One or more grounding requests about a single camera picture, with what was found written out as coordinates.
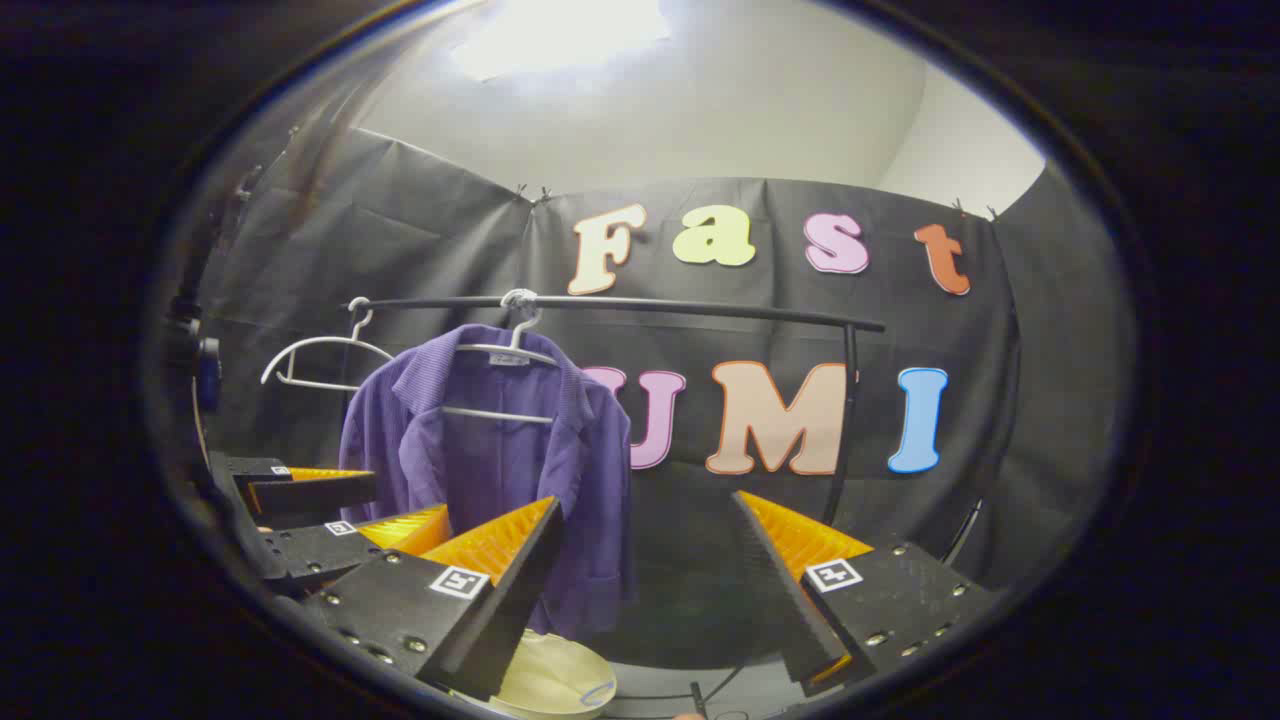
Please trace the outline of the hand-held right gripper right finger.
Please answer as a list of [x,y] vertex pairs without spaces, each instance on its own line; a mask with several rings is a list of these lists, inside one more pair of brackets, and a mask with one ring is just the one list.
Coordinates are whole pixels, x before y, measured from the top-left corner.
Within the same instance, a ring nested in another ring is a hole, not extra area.
[[745,491],[731,503],[751,619],[806,696],[897,671],[997,598],[909,541],[867,543]]

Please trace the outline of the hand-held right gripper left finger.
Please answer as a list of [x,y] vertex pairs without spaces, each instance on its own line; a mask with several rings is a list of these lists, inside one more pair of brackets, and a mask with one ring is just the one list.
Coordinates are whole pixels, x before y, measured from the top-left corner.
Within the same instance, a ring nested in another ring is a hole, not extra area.
[[436,506],[324,587],[317,620],[392,670],[486,700],[500,689],[562,541],[554,496],[457,536]]

